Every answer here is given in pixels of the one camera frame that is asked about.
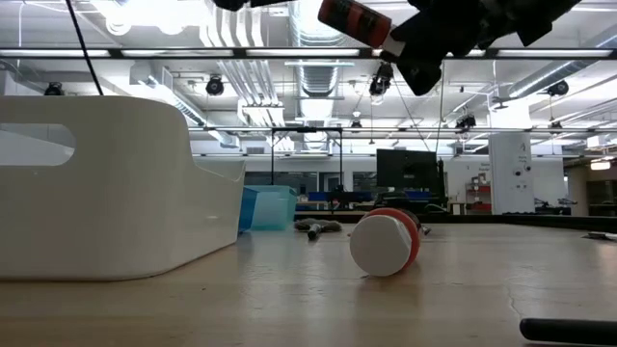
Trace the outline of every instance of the white pillar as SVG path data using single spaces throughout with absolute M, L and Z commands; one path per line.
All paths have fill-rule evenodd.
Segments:
M 493 128 L 529 128 L 526 102 L 509 103 L 508 108 L 489 115 Z M 533 165 L 528 133 L 500 133 L 489 138 L 492 168 L 493 214 L 533 213 Z
M 351 170 L 343 171 L 343 186 L 346 192 L 354 191 L 354 172 Z

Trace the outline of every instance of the security camera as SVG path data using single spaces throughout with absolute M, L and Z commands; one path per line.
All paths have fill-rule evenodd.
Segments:
M 382 63 L 377 69 L 377 73 L 373 76 L 373 81 L 368 87 L 368 91 L 373 96 L 380 96 L 386 93 L 389 88 L 389 81 L 394 78 L 394 71 L 392 65 L 389 63 Z
M 475 127 L 475 115 L 468 114 L 456 120 L 457 129 L 470 129 Z
M 45 90 L 45 96 L 63 96 L 65 91 L 62 89 L 62 83 L 50 82 L 49 86 Z
M 566 81 L 555 83 L 547 89 L 547 94 L 550 96 L 563 96 L 570 91 L 570 86 Z
M 208 95 L 219 96 L 225 91 L 225 86 L 219 75 L 211 75 L 208 84 L 205 86 Z

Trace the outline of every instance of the table surface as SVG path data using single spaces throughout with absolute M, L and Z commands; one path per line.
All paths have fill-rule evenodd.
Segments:
M 524 346 L 522 317 L 617 317 L 617 244 L 432 227 L 387 279 L 355 265 L 347 231 L 255 231 L 152 279 L 0 282 L 0 346 Z

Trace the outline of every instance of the ceiling beam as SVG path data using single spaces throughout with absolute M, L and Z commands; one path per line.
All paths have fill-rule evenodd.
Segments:
M 381 50 L 356 47 L 152 47 L 152 48 L 94 48 L 89 49 L 93 60 L 312 60 L 348 59 L 379 60 Z M 83 60 L 83 53 L 75 48 L 28 47 L 0 48 L 3 59 Z M 603 48 L 489 48 L 472 50 L 468 56 L 446 60 L 617 60 L 617 49 Z

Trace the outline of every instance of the computer monitor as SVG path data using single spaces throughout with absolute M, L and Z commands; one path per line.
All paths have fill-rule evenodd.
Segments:
M 437 153 L 377 149 L 377 186 L 439 192 Z

